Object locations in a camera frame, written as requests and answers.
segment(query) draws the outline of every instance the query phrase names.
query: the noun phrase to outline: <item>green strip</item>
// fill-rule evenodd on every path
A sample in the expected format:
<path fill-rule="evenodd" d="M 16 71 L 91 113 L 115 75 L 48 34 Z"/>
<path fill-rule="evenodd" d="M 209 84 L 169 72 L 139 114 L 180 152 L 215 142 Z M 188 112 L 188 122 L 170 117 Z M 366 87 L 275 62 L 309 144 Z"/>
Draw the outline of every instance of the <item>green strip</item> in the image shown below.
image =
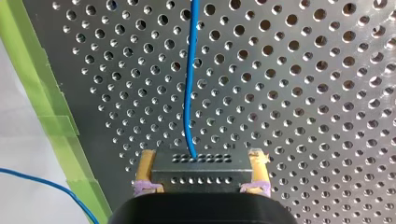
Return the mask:
<path fill-rule="evenodd" d="M 0 0 L 0 37 L 41 121 L 71 190 L 100 223 L 111 214 L 78 141 L 78 128 L 59 91 L 22 0 Z"/>

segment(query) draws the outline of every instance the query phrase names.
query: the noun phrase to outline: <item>blue wire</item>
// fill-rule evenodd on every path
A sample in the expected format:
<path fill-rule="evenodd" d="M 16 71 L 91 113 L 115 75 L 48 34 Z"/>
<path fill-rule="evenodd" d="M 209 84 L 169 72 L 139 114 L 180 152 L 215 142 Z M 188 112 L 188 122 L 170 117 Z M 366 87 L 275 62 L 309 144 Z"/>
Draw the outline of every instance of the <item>blue wire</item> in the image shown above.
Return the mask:
<path fill-rule="evenodd" d="M 35 182 L 38 182 L 41 184 L 49 185 L 51 187 L 54 187 L 56 189 L 59 189 L 59 190 L 65 192 L 70 197 L 72 197 L 72 199 L 82 208 L 82 210 L 84 210 L 85 214 L 87 214 L 87 216 L 91 219 L 91 221 L 94 224 L 99 224 L 99 221 L 96 219 L 95 215 L 90 211 L 90 209 L 87 206 L 85 206 L 85 204 L 70 189 L 67 189 L 64 186 L 61 186 L 59 184 L 55 184 L 54 182 L 51 182 L 49 180 L 42 179 L 40 177 L 36 177 L 36 176 L 32 176 L 32 175 L 25 175 L 25 174 L 22 174 L 22 173 L 13 171 L 13 170 L 8 170 L 6 168 L 0 168 L 0 173 L 5 173 L 8 175 L 15 175 L 15 176 L 23 178 L 23 179 L 28 179 L 28 180 L 32 180 L 32 181 L 35 181 Z"/>
<path fill-rule="evenodd" d="M 186 90 L 184 91 L 184 111 L 183 111 L 183 124 L 184 133 L 186 135 L 187 147 L 193 158 L 197 157 L 194 143 L 192 142 L 190 130 L 190 115 L 191 115 L 191 93 L 194 82 L 194 68 L 192 67 L 195 59 L 195 51 L 197 45 L 197 22 L 199 18 L 199 0 L 191 1 L 191 19 L 190 19 L 190 38 L 189 38 L 189 54 L 187 58 L 187 77 L 186 77 Z"/>

